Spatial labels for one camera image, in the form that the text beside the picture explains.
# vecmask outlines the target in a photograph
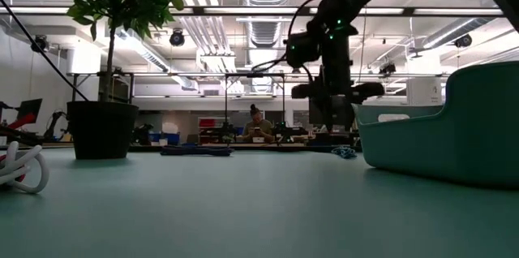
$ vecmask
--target blue cloth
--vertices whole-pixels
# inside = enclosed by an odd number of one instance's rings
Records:
[[[356,158],[357,154],[355,150],[346,146],[340,146],[338,148],[334,148],[332,153],[335,153],[337,156],[340,156],[345,159]]]

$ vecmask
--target ceiling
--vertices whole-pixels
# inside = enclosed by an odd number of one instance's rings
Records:
[[[297,6],[305,0],[290,0],[288,5]],[[319,0],[312,3],[317,6]],[[13,6],[67,6],[71,0],[12,0]],[[222,6],[239,6],[241,0],[219,0]],[[387,7],[406,7],[406,6],[430,6],[430,7],[483,7],[493,6],[491,0],[373,0],[368,6],[387,6]],[[0,17],[4,22],[7,17]],[[60,44],[63,48],[69,48],[78,41],[89,41],[88,28],[76,24],[66,16],[20,16],[23,22],[32,28],[42,27],[72,27],[75,31],[69,35],[49,35],[52,43]],[[302,17],[296,20],[294,30],[296,32],[305,30],[306,22],[310,18]],[[427,37],[441,28],[450,24],[456,18],[357,18],[353,21],[353,26],[359,31],[359,35],[350,39],[351,58],[354,60],[352,72],[358,72],[363,66],[362,72],[366,72],[366,67],[376,68],[375,60],[384,53],[388,52],[395,44],[407,37]],[[283,35],[286,36],[288,23],[283,24]],[[223,25],[226,36],[233,52],[235,53],[236,67],[244,67],[248,61],[246,28],[244,23],[237,22],[236,17],[224,16]],[[104,32],[99,27],[98,34]],[[155,52],[171,61],[175,68],[180,71],[199,71],[195,64],[197,47],[189,34],[186,35],[186,43],[182,47],[173,47],[169,43],[169,36],[174,28],[183,28],[175,22],[166,26],[160,32],[156,32],[154,40],[146,39],[146,42]],[[434,50],[434,54],[440,56],[441,66],[444,72],[453,72],[458,67],[474,64],[478,60],[492,58],[505,50],[517,47],[519,36],[511,32],[513,27],[506,19],[495,19],[489,24],[478,28],[470,33],[473,37],[471,47],[458,49],[451,45],[445,45]],[[106,50],[108,40],[106,37],[98,37],[97,46]],[[405,70],[405,57],[392,58],[401,72]],[[139,56],[133,49],[116,45],[115,64],[122,67],[125,71],[157,72],[157,69],[150,67],[147,62]],[[317,72],[320,62],[311,64],[312,72]],[[279,69],[289,71],[289,67],[279,66]]]

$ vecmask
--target black plant pot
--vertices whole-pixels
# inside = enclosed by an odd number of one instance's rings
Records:
[[[131,133],[139,113],[137,106],[72,101],[66,107],[76,159],[114,159],[127,156]]]

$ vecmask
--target white rope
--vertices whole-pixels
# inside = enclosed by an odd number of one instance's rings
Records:
[[[7,149],[6,158],[0,161],[0,185],[6,184],[27,193],[38,193],[47,186],[49,181],[49,167],[47,167],[45,159],[40,154],[41,146],[37,145],[27,152],[19,152],[18,147],[18,142],[11,142]],[[18,177],[25,175],[31,170],[27,163],[32,159],[36,159],[41,167],[40,183],[36,187],[29,187],[16,181]]]

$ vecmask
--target potted plant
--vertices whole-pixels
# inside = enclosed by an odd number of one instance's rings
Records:
[[[170,6],[183,8],[182,0],[74,0],[66,13],[79,24],[91,26],[92,39],[97,38],[97,24],[107,24],[109,49],[100,101],[67,103],[69,125],[78,159],[126,157],[131,133],[139,109],[134,105],[108,102],[112,80],[112,60],[117,32],[132,29],[141,38],[151,37],[150,26],[161,28],[174,21]]]

